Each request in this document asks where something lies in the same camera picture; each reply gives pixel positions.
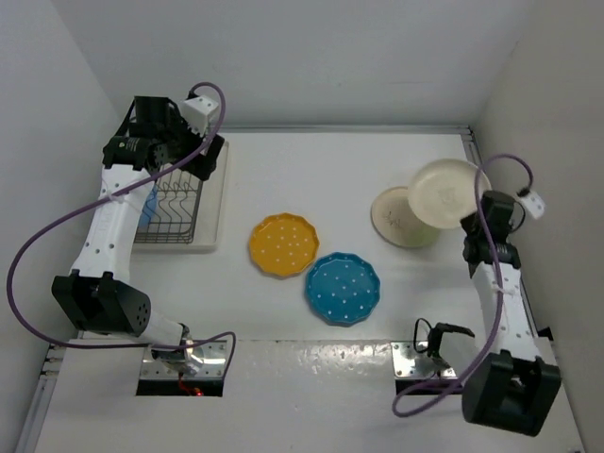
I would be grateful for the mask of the light blue plate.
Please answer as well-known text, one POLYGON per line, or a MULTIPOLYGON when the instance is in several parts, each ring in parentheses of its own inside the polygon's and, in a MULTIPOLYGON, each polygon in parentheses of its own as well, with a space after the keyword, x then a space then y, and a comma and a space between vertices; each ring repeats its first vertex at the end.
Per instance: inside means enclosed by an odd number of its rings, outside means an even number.
POLYGON ((138 222, 138 229, 147 229, 150 226, 157 208, 157 194, 158 188, 154 186, 143 205, 142 213, 138 222))

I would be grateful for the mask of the yellow dotted plate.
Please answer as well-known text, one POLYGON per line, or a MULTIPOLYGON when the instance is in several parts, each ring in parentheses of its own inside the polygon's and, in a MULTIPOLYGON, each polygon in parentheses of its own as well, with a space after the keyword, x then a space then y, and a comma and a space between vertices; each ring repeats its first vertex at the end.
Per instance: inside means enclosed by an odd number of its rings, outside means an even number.
POLYGON ((315 261, 319 247, 315 227, 289 212, 265 217, 252 229, 247 245, 252 262, 274 277, 302 273, 315 261))

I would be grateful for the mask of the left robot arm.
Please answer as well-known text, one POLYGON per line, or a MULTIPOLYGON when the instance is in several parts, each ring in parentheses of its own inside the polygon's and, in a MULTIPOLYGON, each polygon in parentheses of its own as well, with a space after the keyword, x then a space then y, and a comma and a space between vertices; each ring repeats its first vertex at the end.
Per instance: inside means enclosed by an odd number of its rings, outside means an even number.
POLYGON ((150 344, 152 355, 172 366, 191 361, 189 329, 153 310, 133 288, 130 257, 143 208, 154 188, 149 177, 196 151, 219 109, 207 96, 137 96, 118 131, 103 148, 100 196, 86 241, 69 276, 55 277, 51 293, 86 332, 150 344))

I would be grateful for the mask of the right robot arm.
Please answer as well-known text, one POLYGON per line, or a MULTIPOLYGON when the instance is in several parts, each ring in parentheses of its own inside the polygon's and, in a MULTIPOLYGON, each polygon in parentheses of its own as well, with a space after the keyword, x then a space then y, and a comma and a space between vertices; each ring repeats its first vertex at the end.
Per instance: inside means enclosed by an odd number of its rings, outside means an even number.
POLYGON ((529 330, 520 291, 520 258, 508 241, 514 199, 486 191, 480 208, 461 220, 463 258, 485 325, 482 352, 468 327, 437 323, 427 354, 460 380, 466 422, 535 437, 561 388, 557 365, 542 356, 529 330))

